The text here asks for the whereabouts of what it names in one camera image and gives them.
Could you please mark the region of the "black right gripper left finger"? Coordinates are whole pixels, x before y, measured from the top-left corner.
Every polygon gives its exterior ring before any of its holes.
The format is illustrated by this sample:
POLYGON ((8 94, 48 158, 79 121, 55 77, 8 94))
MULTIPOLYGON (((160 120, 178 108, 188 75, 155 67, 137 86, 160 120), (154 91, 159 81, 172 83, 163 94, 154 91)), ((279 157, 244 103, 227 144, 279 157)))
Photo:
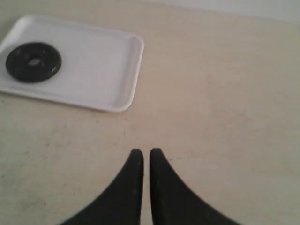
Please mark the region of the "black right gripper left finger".
POLYGON ((139 225, 143 197, 143 153, 131 150, 111 184, 63 225, 139 225))

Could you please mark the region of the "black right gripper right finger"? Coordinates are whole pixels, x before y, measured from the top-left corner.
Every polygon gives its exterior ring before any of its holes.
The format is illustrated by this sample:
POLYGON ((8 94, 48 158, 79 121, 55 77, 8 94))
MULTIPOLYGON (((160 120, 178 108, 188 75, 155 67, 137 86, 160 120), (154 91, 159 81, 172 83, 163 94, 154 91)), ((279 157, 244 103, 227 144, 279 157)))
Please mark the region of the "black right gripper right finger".
POLYGON ((198 197, 159 148, 150 151, 150 202, 155 225, 236 225, 198 197))

